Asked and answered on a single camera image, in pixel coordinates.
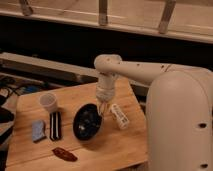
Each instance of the wire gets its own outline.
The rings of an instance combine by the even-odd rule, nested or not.
[[[18,93],[18,91],[21,88],[26,88],[29,86],[35,86],[38,87],[41,90],[45,90],[45,89],[49,89],[49,84],[48,83],[43,83],[43,85],[39,85],[39,84],[32,84],[32,83],[25,83],[25,84],[21,84],[18,87],[12,87],[10,86],[11,84],[14,84],[15,80],[12,77],[8,77],[8,76],[3,76],[2,78],[0,78],[0,90],[4,89],[7,91],[7,95],[6,95],[6,100],[12,96],[12,94],[16,94],[17,96],[20,96],[20,94]]]

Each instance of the wooden table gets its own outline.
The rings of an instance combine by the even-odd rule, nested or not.
[[[20,96],[17,115],[9,146],[7,171],[10,170],[116,170],[147,161],[145,117],[128,83],[122,78],[116,82],[113,102],[130,120],[129,128],[119,130],[111,113],[107,113],[98,134],[89,141],[79,141],[73,134],[73,118],[81,106],[95,103],[96,83],[51,90],[58,99],[62,116],[63,139],[49,138],[33,143],[31,124],[42,119],[49,137],[48,113],[38,104],[44,92]],[[52,149],[62,147],[78,157],[77,162],[66,162],[53,155]]]

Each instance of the sponge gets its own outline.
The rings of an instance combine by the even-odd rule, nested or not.
[[[43,120],[34,121],[32,123],[32,141],[38,142],[46,138],[44,130],[45,130],[45,122]]]

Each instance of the white cup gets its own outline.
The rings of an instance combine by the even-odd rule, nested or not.
[[[40,96],[39,103],[46,109],[49,113],[56,112],[58,110],[57,99],[53,93],[45,93]]]

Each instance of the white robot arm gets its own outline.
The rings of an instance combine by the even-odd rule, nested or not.
[[[146,104],[150,171],[212,171],[213,73],[204,68],[95,59],[100,102],[114,96],[117,74],[149,87]]]

